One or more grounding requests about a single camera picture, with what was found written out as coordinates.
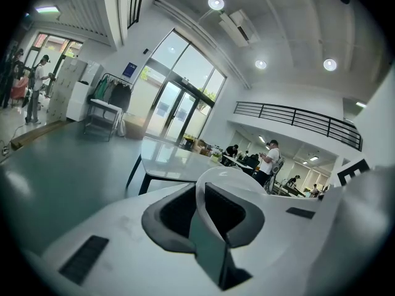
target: hanging clothes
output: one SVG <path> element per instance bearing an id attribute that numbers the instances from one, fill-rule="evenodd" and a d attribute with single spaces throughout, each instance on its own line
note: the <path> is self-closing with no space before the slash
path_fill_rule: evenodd
<path id="1" fill-rule="evenodd" d="M 119 82 L 112 91 L 109 104 L 120 107 L 124 112 L 126 112 L 129 108 L 130 97 L 131 88 Z"/>
<path id="2" fill-rule="evenodd" d="M 104 95 L 103 95 L 103 101 L 104 102 L 108 103 L 110 101 L 110 97 L 111 97 L 112 91 L 114 90 L 116 85 L 117 84 L 116 84 L 114 79 L 109 81 L 109 85 L 107 86 L 107 89 L 104 91 Z"/>
<path id="3" fill-rule="evenodd" d="M 94 94 L 94 98 L 98 99 L 98 100 L 102 100 L 103 101 L 103 97 L 104 97 L 104 92 L 107 89 L 107 81 L 108 81 L 108 76 L 106 76 L 98 85 L 97 91 Z"/>

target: black pants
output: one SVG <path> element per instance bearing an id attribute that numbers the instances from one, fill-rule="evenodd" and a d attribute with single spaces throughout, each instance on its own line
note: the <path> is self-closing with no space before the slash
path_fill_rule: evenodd
<path id="1" fill-rule="evenodd" d="M 267 175 L 263 171 L 258 171 L 257 175 L 255 176 L 255 180 L 258 181 L 258 183 L 263 187 L 266 183 L 266 181 L 270 178 L 270 175 Z"/>
<path id="2" fill-rule="evenodd" d="M 8 101 L 10 99 L 13 82 L 14 82 L 14 78 L 12 76 L 8 77 L 7 83 L 3 89 L 3 92 L 0 95 L 0 106 L 2 104 L 2 106 L 4 108 L 6 108 L 8 106 Z"/>

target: balcony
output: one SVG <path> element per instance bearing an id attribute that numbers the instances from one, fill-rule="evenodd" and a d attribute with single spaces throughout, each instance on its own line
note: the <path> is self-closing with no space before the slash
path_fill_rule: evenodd
<path id="1" fill-rule="evenodd" d="M 242 101 L 237 102 L 234 114 L 264 118 L 304 128 L 340 141 L 358 151 L 362 150 L 362 137 L 354 125 L 323 114 L 283 105 Z"/>

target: glass door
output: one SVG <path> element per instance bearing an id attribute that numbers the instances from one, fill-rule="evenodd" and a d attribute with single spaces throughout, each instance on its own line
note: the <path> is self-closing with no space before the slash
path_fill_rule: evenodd
<path id="1" fill-rule="evenodd" d="M 197 99 L 178 83 L 167 82 L 153 110 L 146 133 L 168 142 L 180 142 L 196 105 Z"/>
<path id="2" fill-rule="evenodd" d="M 172 142 L 177 141 L 195 101 L 196 100 L 193 96 L 190 96 L 186 92 L 183 93 L 180 104 L 170 117 L 170 123 L 165 135 L 166 140 Z"/>
<path id="3" fill-rule="evenodd" d="M 181 92 L 181 89 L 173 84 L 172 82 L 168 82 L 165 85 L 165 89 L 160 96 L 160 99 L 155 106 L 154 113 L 149 121 L 147 127 L 147 134 L 162 138 L 163 130 L 165 128 L 166 123 L 168 123 L 170 112 L 174 110 L 174 105 L 178 96 Z"/>

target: person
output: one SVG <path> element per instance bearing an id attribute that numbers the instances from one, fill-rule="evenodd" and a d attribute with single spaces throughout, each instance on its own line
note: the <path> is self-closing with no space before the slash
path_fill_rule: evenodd
<path id="1" fill-rule="evenodd" d="M 269 143 L 269 152 L 267 155 L 259 154 L 262 158 L 262 163 L 260 165 L 259 171 L 257 172 L 255 179 L 263 187 L 266 181 L 269 179 L 273 164 L 280 159 L 280 150 L 278 148 L 278 141 L 273 139 Z"/>
<path id="2" fill-rule="evenodd" d="M 31 94 L 31 99 L 27 107 L 27 116 L 25 117 L 26 124 L 31 122 L 32 115 L 33 124 L 41 124 L 37 118 L 38 97 L 40 95 L 40 89 L 43 86 L 43 81 L 52 77 L 51 73 L 49 73 L 47 76 L 44 76 L 44 66 L 47 64 L 47 62 L 49 62 L 49 57 L 48 55 L 44 55 L 36 67 L 33 93 Z"/>
<path id="3" fill-rule="evenodd" d="M 21 56 L 23 56 L 22 48 L 20 48 L 7 63 L 5 75 L 3 78 L 5 82 L 2 87 L 2 93 L 0 95 L 0 105 L 2 104 L 2 107 L 4 109 L 6 109 L 8 106 L 12 85 L 14 84 L 14 80 L 17 78 L 18 75 L 17 69 L 19 69 L 19 63 L 20 63 L 19 58 Z"/>
<path id="4" fill-rule="evenodd" d="M 296 175 L 294 178 L 289 179 L 288 182 L 286 183 L 286 185 L 289 187 L 293 187 L 296 185 L 296 180 L 300 179 L 300 178 L 301 178 L 300 175 Z"/>
<path id="5" fill-rule="evenodd" d="M 248 150 L 244 153 L 243 151 L 239 152 L 237 154 L 237 157 L 241 160 L 244 161 L 246 158 L 248 158 Z"/>
<path id="6" fill-rule="evenodd" d="M 317 189 L 317 185 L 314 184 L 314 188 L 311 190 L 311 194 L 316 196 L 320 191 Z"/>
<path id="7" fill-rule="evenodd" d="M 229 146 L 228 148 L 225 149 L 225 151 L 222 153 L 222 155 L 227 155 L 229 157 L 235 157 L 237 155 L 238 147 L 239 147 L 238 145 Z M 228 162 L 230 162 L 228 159 L 226 159 L 225 157 L 222 157 L 221 163 L 223 165 L 226 166 Z"/>
<path id="8" fill-rule="evenodd" d="M 229 146 L 226 150 L 225 150 L 225 155 L 229 156 L 229 157 L 235 157 L 235 155 L 237 155 L 237 150 L 238 150 L 239 146 L 238 145 L 234 145 L 234 146 Z"/>

